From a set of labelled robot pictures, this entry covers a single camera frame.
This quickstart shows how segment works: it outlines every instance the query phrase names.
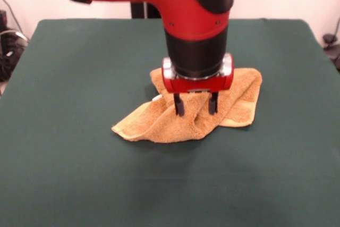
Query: green tablecloth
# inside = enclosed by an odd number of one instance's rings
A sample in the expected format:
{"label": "green tablecloth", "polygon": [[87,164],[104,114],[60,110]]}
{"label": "green tablecloth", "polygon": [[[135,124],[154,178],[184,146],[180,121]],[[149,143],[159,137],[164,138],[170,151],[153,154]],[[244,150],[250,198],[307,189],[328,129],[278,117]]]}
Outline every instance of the green tablecloth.
{"label": "green tablecloth", "polygon": [[111,131],[156,92],[160,20],[39,24],[0,100],[0,226],[340,226],[340,77],[299,20],[232,20],[256,119],[202,141]]}

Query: red robot arm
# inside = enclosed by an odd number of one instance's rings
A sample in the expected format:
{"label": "red robot arm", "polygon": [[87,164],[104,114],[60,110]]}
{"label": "red robot arm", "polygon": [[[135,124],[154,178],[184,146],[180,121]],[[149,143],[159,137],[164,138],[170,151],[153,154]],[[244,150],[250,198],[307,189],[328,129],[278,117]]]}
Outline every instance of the red robot arm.
{"label": "red robot arm", "polygon": [[[217,101],[216,93],[228,89],[233,80],[233,72],[222,73],[225,63],[234,68],[232,56],[226,55],[226,42],[230,9],[233,0],[73,0],[83,3],[92,1],[148,2],[160,12],[164,24],[169,64],[174,77],[164,75],[169,92],[174,93],[175,102],[179,93],[189,93],[200,89],[213,93],[212,101]],[[179,115],[184,109],[176,106]]]}

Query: towel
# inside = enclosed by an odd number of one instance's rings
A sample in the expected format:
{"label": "towel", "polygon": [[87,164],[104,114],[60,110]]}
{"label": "towel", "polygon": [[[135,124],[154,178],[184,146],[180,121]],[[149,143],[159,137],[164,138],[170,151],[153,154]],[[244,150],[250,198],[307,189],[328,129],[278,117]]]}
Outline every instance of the towel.
{"label": "towel", "polygon": [[246,127],[253,123],[262,84],[261,73],[253,68],[234,70],[230,90],[220,91],[218,113],[210,115],[208,102],[211,94],[181,94],[185,115],[175,113],[173,94],[167,92],[162,70],[150,73],[159,96],[139,106],[112,127],[112,131],[128,141],[149,140],[155,143],[174,143],[199,140],[216,127]]}

